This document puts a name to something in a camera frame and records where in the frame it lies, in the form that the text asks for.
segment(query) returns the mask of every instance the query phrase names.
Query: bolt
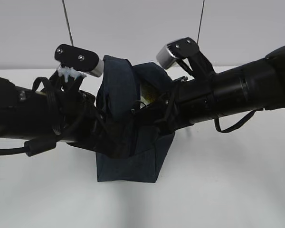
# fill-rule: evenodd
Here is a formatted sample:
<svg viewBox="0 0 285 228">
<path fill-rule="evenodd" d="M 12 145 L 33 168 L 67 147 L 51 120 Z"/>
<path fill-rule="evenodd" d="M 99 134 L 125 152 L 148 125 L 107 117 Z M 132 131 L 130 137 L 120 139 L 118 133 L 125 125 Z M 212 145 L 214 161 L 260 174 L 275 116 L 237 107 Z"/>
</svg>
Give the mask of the bolt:
<svg viewBox="0 0 285 228">
<path fill-rule="evenodd" d="M 79 59 L 79 61 L 84 61 L 85 57 L 80 55 L 80 56 L 78 56 L 78 59 Z"/>
<path fill-rule="evenodd" d="M 62 54 L 62 52 L 63 52 L 62 49 L 60 49 L 60 48 L 57 49 L 57 53 L 58 53 L 58 54 Z"/>
<path fill-rule="evenodd" d="M 21 91 L 19 94 L 20 101 L 25 101 L 27 99 L 27 96 L 25 95 L 24 91 Z"/>
</svg>

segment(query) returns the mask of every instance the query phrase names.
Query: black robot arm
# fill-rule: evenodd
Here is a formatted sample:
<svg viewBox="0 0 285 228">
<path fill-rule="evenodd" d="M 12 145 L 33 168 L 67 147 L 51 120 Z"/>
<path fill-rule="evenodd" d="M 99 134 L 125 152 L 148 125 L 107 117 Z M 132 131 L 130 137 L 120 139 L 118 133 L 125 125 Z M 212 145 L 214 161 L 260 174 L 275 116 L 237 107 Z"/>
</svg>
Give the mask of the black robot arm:
<svg viewBox="0 0 285 228">
<path fill-rule="evenodd" d="M 92 66 L 83 65 L 85 57 Z M 67 45 L 59 46 L 55 58 L 63 67 L 75 66 L 75 70 L 96 76 L 103 67 L 96 54 Z M 163 68 L 178 63 L 194 79 L 175 80 L 170 91 L 133 112 L 137 126 L 157 126 L 161 134 L 169 134 L 214 119 L 216 129 L 227 133 L 241 127 L 258 110 L 285 108 L 285 47 L 218 74 L 190 38 L 166 45 L 158 60 Z M 82 81 L 80 75 L 65 82 L 55 72 L 50 79 L 37 78 L 32 89 L 25 89 L 0 78 L 0 137 L 28 140 L 23 148 L 0 150 L 0 155 L 25 152 L 32 156 L 64 140 L 74 146 L 89 141 L 88 148 L 118 158 L 114 150 L 118 142 L 105 126 L 107 116 L 94 106 L 92 94 L 79 89 Z M 36 92 L 41 83 L 44 89 Z M 220 117 L 246 111 L 251 112 L 236 125 L 220 129 Z"/>
</svg>

